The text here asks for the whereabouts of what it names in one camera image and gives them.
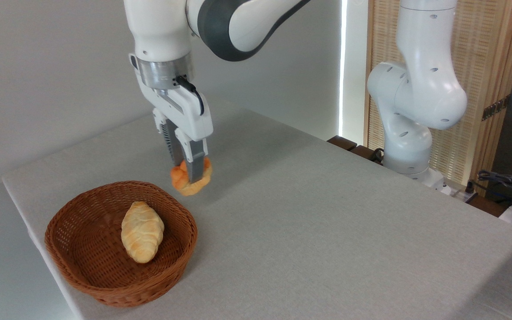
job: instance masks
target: wooden block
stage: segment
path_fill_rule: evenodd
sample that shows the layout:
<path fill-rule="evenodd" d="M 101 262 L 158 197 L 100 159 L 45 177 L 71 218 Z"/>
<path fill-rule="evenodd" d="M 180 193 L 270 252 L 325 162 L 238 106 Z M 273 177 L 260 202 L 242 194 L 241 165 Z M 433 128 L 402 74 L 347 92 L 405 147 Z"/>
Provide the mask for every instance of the wooden block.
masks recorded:
<path fill-rule="evenodd" d="M 473 200 L 469 202 L 469 205 L 482 211 L 485 211 L 495 217 L 500 217 L 506 209 L 504 206 L 495 203 L 494 201 L 491 201 L 489 199 L 483 198 L 482 196 L 476 196 L 475 198 L 473 198 Z"/>
<path fill-rule="evenodd" d="M 354 149 L 357 144 L 351 140 L 347 140 L 342 136 L 334 136 L 333 138 L 327 140 L 330 144 L 338 146 L 339 148 L 344 148 L 347 151 Z"/>

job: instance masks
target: wooden panel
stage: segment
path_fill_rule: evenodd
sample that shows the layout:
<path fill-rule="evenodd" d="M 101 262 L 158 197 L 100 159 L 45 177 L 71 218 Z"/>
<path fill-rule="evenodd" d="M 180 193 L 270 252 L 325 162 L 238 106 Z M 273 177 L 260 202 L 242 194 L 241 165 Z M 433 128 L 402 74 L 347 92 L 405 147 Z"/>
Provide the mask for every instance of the wooden panel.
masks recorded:
<path fill-rule="evenodd" d="M 402 61 L 396 48 L 397 0 L 372 4 L 372 69 L 387 60 Z M 456 75 L 468 94 L 468 108 L 449 130 L 432 130 L 430 166 L 465 184 L 478 168 L 492 164 L 504 117 L 481 121 L 483 110 L 510 93 L 512 85 L 512 0 L 459 0 L 452 35 Z M 367 146 L 384 147 L 376 104 L 368 99 Z"/>

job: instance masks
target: orange bread roll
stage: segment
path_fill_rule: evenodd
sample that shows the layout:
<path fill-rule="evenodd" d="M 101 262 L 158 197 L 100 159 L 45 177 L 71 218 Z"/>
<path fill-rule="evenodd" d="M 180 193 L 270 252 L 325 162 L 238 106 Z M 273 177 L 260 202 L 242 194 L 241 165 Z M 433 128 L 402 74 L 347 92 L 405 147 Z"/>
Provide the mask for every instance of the orange bread roll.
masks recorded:
<path fill-rule="evenodd" d="M 171 180 L 173 187 L 177 189 L 182 195 L 189 196 L 197 194 L 201 191 L 209 182 L 211 182 L 211 174 L 213 173 L 213 166 L 209 158 L 205 157 L 205 171 L 203 172 L 203 178 L 194 184 L 189 183 L 189 174 L 187 173 L 187 164 L 185 160 L 181 162 L 181 165 L 171 169 Z"/>

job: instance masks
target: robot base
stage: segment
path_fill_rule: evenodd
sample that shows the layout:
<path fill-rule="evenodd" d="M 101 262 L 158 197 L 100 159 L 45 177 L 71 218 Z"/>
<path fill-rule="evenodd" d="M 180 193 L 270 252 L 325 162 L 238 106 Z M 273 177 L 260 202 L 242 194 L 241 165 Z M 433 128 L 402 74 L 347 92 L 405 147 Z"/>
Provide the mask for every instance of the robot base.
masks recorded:
<path fill-rule="evenodd" d="M 444 176 L 432 168 L 427 168 L 423 172 L 416 174 L 404 174 L 404 176 L 407 176 L 412 180 L 417 180 L 425 186 L 431 187 L 443 194 L 450 195 L 452 192 L 452 189 L 445 184 Z"/>

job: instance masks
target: basket rim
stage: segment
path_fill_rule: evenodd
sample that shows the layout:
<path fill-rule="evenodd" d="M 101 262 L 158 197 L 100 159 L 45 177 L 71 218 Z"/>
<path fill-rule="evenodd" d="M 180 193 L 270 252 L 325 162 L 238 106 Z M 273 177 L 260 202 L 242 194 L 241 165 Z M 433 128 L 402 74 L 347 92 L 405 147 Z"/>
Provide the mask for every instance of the basket rim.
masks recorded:
<path fill-rule="evenodd" d="M 55 246 L 55 241 L 53 241 L 54 235 L 55 235 L 55 229 L 54 228 L 49 229 L 49 225 L 51 225 L 51 223 L 53 223 L 54 221 L 59 220 L 65 214 L 67 209 L 69 209 L 69 207 L 71 207 L 71 205 L 75 201 L 77 201 L 81 198 L 85 198 L 87 196 L 87 194 L 89 194 L 90 192 L 99 191 L 103 188 L 116 186 L 118 184 L 139 184 L 142 186 L 152 188 L 154 191 L 158 192 L 161 196 L 163 196 L 166 200 L 168 200 L 169 202 L 175 203 L 177 205 L 177 207 L 179 207 L 179 209 L 180 209 L 179 212 L 182 213 L 189 220 L 189 223 L 192 227 L 192 232 L 191 232 L 191 236 L 188 239 L 187 244 L 184 245 L 184 247 L 183 247 L 183 254 L 181 254 L 179 256 L 179 258 L 177 258 L 177 260 L 172 265 L 170 265 L 168 268 L 164 269 L 162 272 L 152 275 L 151 277 L 148 277 L 144 280 L 134 282 L 127 286 L 120 286 L 120 287 L 116 287 L 116 288 L 102 288 L 102 287 L 90 285 L 88 283 L 83 283 L 83 282 L 79 281 L 78 277 L 73 276 L 73 274 L 71 272 L 67 272 L 67 268 L 65 267 L 65 263 L 64 263 L 64 257 L 57 250 L 57 248 Z M 191 255 L 193 254 L 193 248 L 195 247 L 195 243 L 197 242 L 197 226 L 196 226 L 195 219 L 193 218 L 192 214 L 185 207 L 183 207 L 183 205 L 181 203 L 179 203 L 175 198 L 173 198 L 171 195 L 169 195 L 169 193 L 167 193 L 160 187 L 156 186 L 155 184 L 151 184 L 150 182 L 144 182 L 144 181 L 138 181 L 138 180 L 126 180 L 126 181 L 113 182 L 111 184 L 104 184 L 102 186 L 92 188 L 91 190 L 87 190 L 87 191 L 75 196 L 75 198 L 71 199 L 69 202 L 67 202 L 65 205 L 63 205 L 63 207 L 55 214 L 55 216 L 48 223 L 47 230 L 45 231 L 44 241 L 45 241 L 45 245 L 47 247 L 47 251 L 49 251 L 51 258 L 57 265 L 62 276 L 65 278 L 65 280 L 67 280 L 67 282 L 69 282 L 72 286 L 74 286 L 75 288 L 77 288 L 79 290 L 88 290 L 88 291 L 94 291 L 94 292 L 98 292 L 98 291 L 99 292 L 117 292 L 120 290 L 132 290 L 132 289 L 137 289 L 137 288 L 148 289 L 148 288 L 153 288 L 159 282 L 166 279 L 168 276 L 178 273 L 183 268 L 183 267 L 181 267 L 181 265 L 183 265 L 183 261 L 185 262 L 185 265 L 187 264 L 188 260 L 191 258 Z"/>

